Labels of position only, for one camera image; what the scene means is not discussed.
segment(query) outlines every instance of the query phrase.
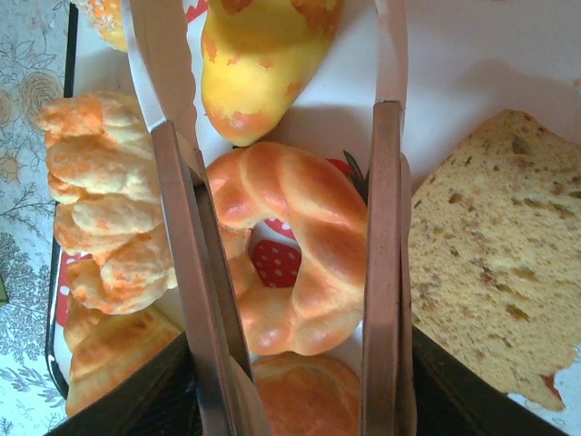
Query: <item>bread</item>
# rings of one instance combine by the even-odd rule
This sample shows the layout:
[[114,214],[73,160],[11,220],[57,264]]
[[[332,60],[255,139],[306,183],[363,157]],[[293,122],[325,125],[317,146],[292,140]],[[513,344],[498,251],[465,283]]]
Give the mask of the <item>bread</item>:
[[529,114],[486,121],[412,199],[414,322],[502,392],[545,381],[581,342],[581,147]]
[[85,14],[89,25],[99,32],[106,43],[117,50],[127,52],[121,19],[121,0],[72,0],[72,2]]
[[[208,168],[222,241],[249,349],[312,355],[347,339],[361,321],[367,208],[345,175],[315,154],[262,142]],[[248,255],[251,228],[278,218],[294,231],[294,288],[262,284]]]
[[71,255],[71,293],[109,314],[148,306],[177,285],[153,145],[137,100],[100,92],[46,104],[54,238]]
[[[64,326],[73,354],[65,404],[69,417],[112,391],[180,334],[153,306],[129,315],[103,315],[100,320],[95,315],[97,311],[72,304]],[[72,341],[79,332],[80,341]]]
[[359,435],[359,378],[343,363],[286,352],[255,363],[254,379],[272,436]]

